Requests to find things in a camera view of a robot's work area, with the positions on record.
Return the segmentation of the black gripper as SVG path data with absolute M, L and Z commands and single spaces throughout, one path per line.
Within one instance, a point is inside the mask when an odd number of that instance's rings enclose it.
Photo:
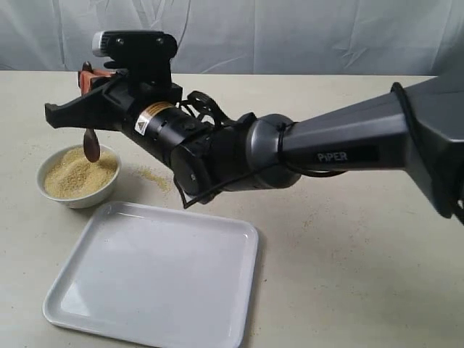
M 209 124 L 178 107 L 183 95 L 179 85 L 159 88 L 141 83 L 135 87 L 119 81 L 104 90 L 102 85 L 114 74 L 111 70 L 81 70 L 78 85 L 82 96 L 63 105 L 46 103 L 47 123 L 53 128 L 120 130 L 168 167 L 174 148 L 210 130 Z

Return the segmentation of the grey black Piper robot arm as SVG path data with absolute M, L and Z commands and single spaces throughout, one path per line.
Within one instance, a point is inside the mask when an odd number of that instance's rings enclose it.
M 444 218 L 463 218 L 463 72 L 294 122 L 252 113 L 232 120 L 198 91 L 100 78 L 66 104 L 45 106 L 54 128 L 118 131 L 173 172 L 184 207 L 224 191 L 284 189 L 302 176 L 402 170 Z

